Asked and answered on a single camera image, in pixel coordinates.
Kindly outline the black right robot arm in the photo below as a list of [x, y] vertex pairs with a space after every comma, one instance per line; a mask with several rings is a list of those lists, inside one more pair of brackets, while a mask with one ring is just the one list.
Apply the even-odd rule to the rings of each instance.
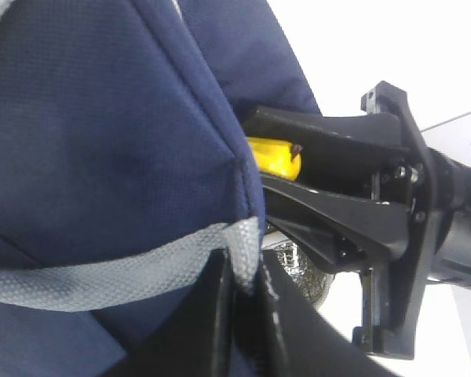
[[410, 360], [426, 284], [471, 290], [471, 167], [430, 148], [407, 93], [380, 82], [362, 115], [259, 106], [246, 135], [301, 150], [295, 179], [263, 173], [268, 222], [328, 273], [357, 272], [365, 353]]

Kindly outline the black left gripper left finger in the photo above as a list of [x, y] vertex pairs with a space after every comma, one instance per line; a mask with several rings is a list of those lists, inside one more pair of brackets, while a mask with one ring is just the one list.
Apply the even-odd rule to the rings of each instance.
[[215, 250], [187, 296], [141, 346], [106, 376], [226, 376], [232, 348], [233, 278]]

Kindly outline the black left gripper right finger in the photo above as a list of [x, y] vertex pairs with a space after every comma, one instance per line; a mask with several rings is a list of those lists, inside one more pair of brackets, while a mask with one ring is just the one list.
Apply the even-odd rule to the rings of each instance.
[[313, 308], [271, 251], [257, 270], [257, 352], [263, 376], [392, 376]]

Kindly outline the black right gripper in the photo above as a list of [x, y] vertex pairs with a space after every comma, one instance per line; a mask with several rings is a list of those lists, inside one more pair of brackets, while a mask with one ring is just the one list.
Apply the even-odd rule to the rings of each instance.
[[[267, 222], [328, 273], [374, 266], [360, 276], [363, 319], [353, 344], [371, 356], [411, 360], [444, 219], [436, 207], [436, 164], [404, 90], [381, 81], [363, 96], [362, 109], [388, 113], [324, 117], [259, 106], [242, 128], [250, 137], [302, 147], [299, 184], [261, 178]], [[408, 150], [423, 180], [412, 197], [408, 177], [396, 177]], [[403, 204], [362, 199], [370, 198], [375, 173], [382, 200], [411, 198], [409, 225]]]

